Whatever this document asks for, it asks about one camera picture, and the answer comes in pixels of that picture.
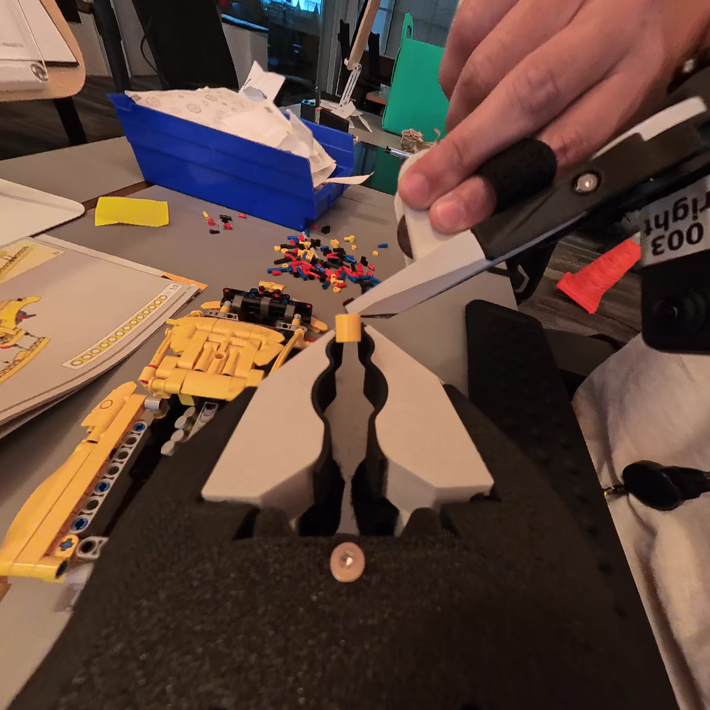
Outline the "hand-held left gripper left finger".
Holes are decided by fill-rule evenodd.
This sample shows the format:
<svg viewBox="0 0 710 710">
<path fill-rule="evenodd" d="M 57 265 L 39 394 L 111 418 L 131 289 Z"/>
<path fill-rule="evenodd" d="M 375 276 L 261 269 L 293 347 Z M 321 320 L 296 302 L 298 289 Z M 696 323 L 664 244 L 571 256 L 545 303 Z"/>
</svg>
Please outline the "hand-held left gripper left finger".
<svg viewBox="0 0 710 710">
<path fill-rule="evenodd" d="M 330 330 L 265 378 L 202 498 L 277 508 L 299 530 L 337 530 L 340 468 L 325 411 L 337 395 L 339 367 L 340 344 Z"/>
</svg>

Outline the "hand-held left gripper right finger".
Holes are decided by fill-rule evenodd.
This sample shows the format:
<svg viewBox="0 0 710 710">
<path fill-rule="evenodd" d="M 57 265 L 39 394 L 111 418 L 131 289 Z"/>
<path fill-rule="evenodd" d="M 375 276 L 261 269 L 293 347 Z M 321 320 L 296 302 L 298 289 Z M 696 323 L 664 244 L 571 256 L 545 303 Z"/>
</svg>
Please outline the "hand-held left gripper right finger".
<svg viewBox="0 0 710 710">
<path fill-rule="evenodd" d="M 368 442 L 383 460 L 374 494 L 394 507 L 394 524 L 488 496 L 493 478 L 443 381 L 372 326 L 362 330 L 361 363 L 373 406 Z"/>
</svg>

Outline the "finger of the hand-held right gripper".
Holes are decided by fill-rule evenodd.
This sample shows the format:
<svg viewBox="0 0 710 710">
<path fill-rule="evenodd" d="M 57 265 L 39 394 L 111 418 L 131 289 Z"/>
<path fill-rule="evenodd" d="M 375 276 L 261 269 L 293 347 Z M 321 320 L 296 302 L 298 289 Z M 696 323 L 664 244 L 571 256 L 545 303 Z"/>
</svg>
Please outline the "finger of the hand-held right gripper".
<svg viewBox="0 0 710 710">
<path fill-rule="evenodd" d="M 345 306 L 349 315 L 391 317 L 474 278 L 490 266 L 473 232 L 451 237 Z"/>
</svg>

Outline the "yellow black brick car model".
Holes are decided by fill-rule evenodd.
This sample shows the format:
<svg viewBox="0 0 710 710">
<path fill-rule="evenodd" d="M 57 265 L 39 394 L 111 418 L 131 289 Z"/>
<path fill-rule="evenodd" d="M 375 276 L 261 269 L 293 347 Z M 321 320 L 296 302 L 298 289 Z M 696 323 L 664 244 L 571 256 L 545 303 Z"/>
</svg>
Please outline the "yellow black brick car model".
<svg viewBox="0 0 710 710">
<path fill-rule="evenodd" d="M 166 321 L 137 381 L 113 389 L 84 418 L 84 438 L 23 504 L 1 544 L 11 578 L 59 581 L 74 559 L 101 554 L 119 512 L 163 457 L 227 403 L 324 334 L 308 302 L 260 282 Z"/>
</svg>

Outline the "grey desk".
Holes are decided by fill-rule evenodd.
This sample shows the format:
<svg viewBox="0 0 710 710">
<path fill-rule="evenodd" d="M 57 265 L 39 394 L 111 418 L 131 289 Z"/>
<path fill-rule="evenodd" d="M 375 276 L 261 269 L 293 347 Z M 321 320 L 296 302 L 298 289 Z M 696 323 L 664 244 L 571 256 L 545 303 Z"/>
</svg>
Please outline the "grey desk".
<svg viewBox="0 0 710 710">
<path fill-rule="evenodd" d="M 148 187 L 138 175 L 138 165 L 126 138 L 91 143 L 86 146 L 50 151 L 38 155 L 13 158 L 1 162 L 1 176 L 11 182 L 54 195 L 84 201 L 86 213 L 72 222 L 48 232 L 60 240 L 101 251 L 117 258 L 140 263 L 208 285 L 204 300 L 216 300 L 224 287 L 250 288 L 273 264 L 273 246 L 293 231 L 261 219 L 235 217 L 235 230 L 229 234 L 209 235 L 203 211 L 232 214 L 232 210 L 188 197 L 162 187 Z M 104 192 L 100 188 L 123 188 L 116 195 L 137 192 L 139 198 L 166 200 L 170 223 L 160 228 L 141 226 L 94 226 L 93 208 Z M 355 235 L 356 244 L 366 253 L 377 244 L 388 243 L 373 261 L 377 278 L 384 280 L 403 268 L 403 255 L 396 248 L 396 224 L 393 198 L 364 186 L 351 186 L 324 215 L 324 223 L 338 235 Z M 287 279 L 294 284 L 293 295 L 309 300 L 321 320 L 332 325 L 333 315 L 342 301 L 350 298 L 351 289 L 342 297 L 314 291 L 303 281 Z M 460 354 L 424 360 L 424 365 L 446 381 L 466 392 L 464 326 L 455 323 L 462 317 L 470 300 L 483 299 L 517 309 L 509 279 L 496 273 L 483 273 L 444 295 L 444 305 L 437 317 L 433 300 L 419 316 L 419 324 L 430 324 L 449 341 L 460 346 Z M 82 439 L 81 421 L 90 412 L 100 395 L 134 379 L 160 342 L 154 334 L 143 346 L 119 366 L 106 372 L 78 393 L 70 395 L 52 408 L 27 420 L 21 427 L 1 439 L 1 538 L 22 504 L 36 486 L 52 474 L 70 455 Z M 362 394 L 362 373 L 358 373 L 355 357 L 345 353 L 339 372 L 339 386 L 345 373 L 353 371 L 353 380 L 344 382 L 344 398 L 352 396 L 351 404 L 340 396 L 327 414 L 333 422 L 336 456 L 344 466 L 346 480 L 354 473 L 365 443 L 365 412 L 368 402 Z M 38 580 L 12 581 L 1 602 L 1 708 L 6 709 L 30 678 L 46 653 L 62 633 L 70 612 L 58 604 L 65 602 L 67 584 L 47 584 Z"/>
</svg>

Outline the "person's right hand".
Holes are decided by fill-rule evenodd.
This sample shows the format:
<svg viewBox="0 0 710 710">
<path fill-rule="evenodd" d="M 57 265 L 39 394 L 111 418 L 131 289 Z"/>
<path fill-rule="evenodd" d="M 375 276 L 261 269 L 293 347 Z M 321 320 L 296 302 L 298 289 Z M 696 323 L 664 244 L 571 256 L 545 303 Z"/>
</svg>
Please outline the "person's right hand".
<svg viewBox="0 0 710 710">
<path fill-rule="evenodd" d="M 708 46 L 708 1 L 463 1 L 439 70 L 446 134 L 400 198 L 441 233 L 464 231 L 496 206 L 481 164 L 537 138 L 568 173 L 657 112 Z"/>
</svg>

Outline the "pile of small brick pins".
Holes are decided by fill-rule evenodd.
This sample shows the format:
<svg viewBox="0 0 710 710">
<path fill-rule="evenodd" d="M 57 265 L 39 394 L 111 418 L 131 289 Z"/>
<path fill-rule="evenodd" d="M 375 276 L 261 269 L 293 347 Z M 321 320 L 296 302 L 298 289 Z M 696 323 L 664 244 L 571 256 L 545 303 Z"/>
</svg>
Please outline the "pile of small brick pins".
<svg viewBox="0 0 710 710">
<path fill-rule="evenodd" d="M 378 262 L 394 244 L 392 239 L 365 239 L 337 234 L 334 227 L 302 230 L 282 237 L 273 246 L 275 259 L 266 269 L 269 278 L 295 278 L 323 290 L 366 292 L 383 278 Z"/>
</svg>

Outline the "dark green tray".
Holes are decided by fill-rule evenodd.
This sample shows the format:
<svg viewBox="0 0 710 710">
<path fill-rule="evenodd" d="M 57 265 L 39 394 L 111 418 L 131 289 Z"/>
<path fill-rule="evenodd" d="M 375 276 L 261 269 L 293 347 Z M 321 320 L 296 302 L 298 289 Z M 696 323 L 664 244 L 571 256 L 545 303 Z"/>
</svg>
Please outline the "dark green tray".
<svg viewBox="0 0 710 710">
<path fill-rule="evenodd" d="M 403 160 L 388 153 L 386 148 L 370 143 L 354 144 L 354 175 L 368 175 L 363 185 L 394 196 Z"/>
</svg>

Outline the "small cluster of brick pins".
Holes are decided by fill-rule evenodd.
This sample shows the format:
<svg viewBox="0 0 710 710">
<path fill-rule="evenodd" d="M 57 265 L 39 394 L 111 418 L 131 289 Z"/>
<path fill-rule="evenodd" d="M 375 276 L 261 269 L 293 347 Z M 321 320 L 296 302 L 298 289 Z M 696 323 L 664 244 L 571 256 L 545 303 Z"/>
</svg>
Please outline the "small cluster of brick pins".
<svg viewBox="0 0 710 710">
<path fill-rule="evenodd" d="M 238 231 L 238 225 L 247 220 L 249 217 L 244 212 L 236 213 L 236 216 L 230 214 L 218 214 L 216 212 L 202 211 L 202 217 L 207 225 L 208 234 L 216 236 L 223 232 L 228 234 Z"/>
</svg>

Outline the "open instruction booklet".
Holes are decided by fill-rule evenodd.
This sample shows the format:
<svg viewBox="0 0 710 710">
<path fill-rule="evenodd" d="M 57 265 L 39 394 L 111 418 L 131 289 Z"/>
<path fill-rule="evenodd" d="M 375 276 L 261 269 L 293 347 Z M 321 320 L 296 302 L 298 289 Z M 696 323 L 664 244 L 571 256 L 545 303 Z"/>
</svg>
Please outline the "open instruction booklet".
<svg viewBox="0 0 710 710">
<path fill-rule="evenodd" d="M 41 234 L 1 245 L 1 436 L 130 356 L 206 285 Z"/>
</svg>

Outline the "blue storage bin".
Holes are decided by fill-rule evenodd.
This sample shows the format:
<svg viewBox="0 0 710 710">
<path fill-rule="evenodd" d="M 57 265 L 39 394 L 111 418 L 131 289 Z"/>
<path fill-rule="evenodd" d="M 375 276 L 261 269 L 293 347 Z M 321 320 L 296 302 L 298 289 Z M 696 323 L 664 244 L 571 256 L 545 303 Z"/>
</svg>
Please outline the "blue storage bin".
<svg viewBox="0 0 710 710">
<path fill-rule="evenodd" d="M 310 227 L 346 190 L 315 190 L 307 159 L 108 95 L 147 182 L 274 224 Z"/>
</svg>

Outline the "yellow paper sheet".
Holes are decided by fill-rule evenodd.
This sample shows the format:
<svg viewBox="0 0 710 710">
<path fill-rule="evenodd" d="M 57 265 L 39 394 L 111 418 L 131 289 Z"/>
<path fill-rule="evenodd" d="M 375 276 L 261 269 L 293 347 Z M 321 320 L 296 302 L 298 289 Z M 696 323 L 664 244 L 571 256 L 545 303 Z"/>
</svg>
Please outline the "yellow paper sheet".
<svg viewBox="0 0 710 710">
<path fill-rule="evenodd" d="M 94 226 L 124 224 L 161 227 L 169 223 L 169 207 L 166 201 L 100 197 L 94 211 Z"/>
</svg>

